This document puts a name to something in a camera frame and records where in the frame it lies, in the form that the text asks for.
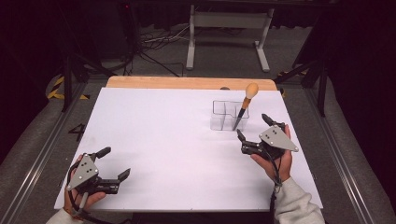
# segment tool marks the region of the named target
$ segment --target gray carpet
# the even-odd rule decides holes
[[[184,70],[180,64],[166,66],[177,74],[185,77],[248,77],[248,78],[275,78],[280,71],[289,71],[291,65],[304,43],[310,29],[272,29],[264,45],[264,52],[271,68],[270,73],[264,73],[259,65],[254,40],[260,32],[244,30],[239,35],[230,35],[219,30],[204,30],[196,36],[195,64],[192,71]],[[161,63],[184,63],[187,57],[188,41],[180,39],[162,49],[145,51],[147,55]],[[104,66],[118,62],[104,62]],[[172,74],[156,63],[149,63],[135,56],[132,76],[172,76]],[[394,212],[389,198],[382,190],[373,171],[364,158],[359,144],[349,130],[347,122],[332,92],[332,83],[328,82],[325,121],[329,123],[333,136],[342,155],[353,174],[361,196],[370,212],[372,220],[361,220],[357,208],[346,190],[346,184],[339,173],[332,157],[332,146],[320,126],[321,118],[312,102],[309,100],[311,90],[305,90],[299,85],[301,77],[293,77],[279,85],[286,92],[284,98],[290,118],[299,141],[304,149],[308,165],[316,178],[319,195],[323,202],[323,216],[330,223],[396,223]],[[49,84],[52,87],[56,78]],[[59,131],[59,137],[53,141],[51,152],[45,161],[44,169],[36,174],[32,180],[33,188],[25,191],[25,200],[20,201],[20,209],[12,216],[11,222],[5,223],[45,223],[56,211],[53,205],[60,189],[70,160],[77,147],[77,134],[68,131],[79,124],[87,124],[99,90],[106,85],[103,75],[94,75],[84,87],[84,94],[89,94],[89,100],[78,100]],[[0,214],[10,214],[8,211],[18,193],[24,178],[31,172],[35,159],[44,146],[48,144],[51,132],[56,128],[61,113],[63,101],[50,99],[49,104],[35,118],[31,125],[12,148],[6,160],[0,167]],[[107,221],[121,222],[131,214],[93,213]]]

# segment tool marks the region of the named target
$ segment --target black equipment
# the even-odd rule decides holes
[[[270,117],[262,114],[262,119],[270,126],[268,130],[259,134],[260,143],[249,142],[238,129],[238,139],[242,142],[242,153],[258,154],[268,161],[274,161],[280,158],[285,150],[298,151],[297,146],[285,134],[285,123],[273,121]]]
[[[99,152],[87,154],[84,153],[81,161],[77,161],[73,164],[68,172],[67,176],[67,191],[71,204],[73,205],[73,216],[83,217],[94,223],[106,223],[94,217],[91,217],[88,212],[84,210],[85,202],[87,202],[88,196],[96,192],[104,192],[106,194],[117,194],[119,192],[120,183],[124,181],[131,171],[127,169],[118,175],[117,179],[102,179],[99,176],[99,169],[94,164],[96,158],[101,159],[111,151],[111,147],[105,147]],[[73,196],[72,190],[76,190],[79,195],[82,195],[80,205],[76,205],[76,199]]]

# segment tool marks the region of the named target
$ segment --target wooden edge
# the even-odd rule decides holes
[[[194,90],[245,90],[247,85],[255,82],[259,91],[277,91],[272,79],[253,78],[215,78],[215,77],[111,77],[108,88],[136,89],[194,89]]]

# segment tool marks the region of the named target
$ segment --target white tabletop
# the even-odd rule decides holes
[[[268,211],[274,187],[264,170],[241,153],[236,132],[210,129],[212,102],[243,101],[245,91],[102,88],[76,152],[111,152],[95,165],[104,179],[131,168],[119,193],[92,209],[128,212]],[[288,123],[291,175],[322,208],[303,149],[279,91],[259,91],[249,105],[243,131],[260,142],[268,129],[262,113]],[[61,190],[55,208],[64,206]]]

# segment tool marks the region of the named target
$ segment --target tool with wooden handle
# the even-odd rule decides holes
[[[236,127],[239,124],[239,121],[241,121],[241,118],[244,116],[244,113],[247,110],[251,99],[257,94],[257,92],[259,92],[259,85],[257,85],[257,83],[253,82],[247,85],[246,97],[244,99],[244,102],[242,103],[241,110],[239,111],[235,125],[233,126],[233,131],[235,131]]]

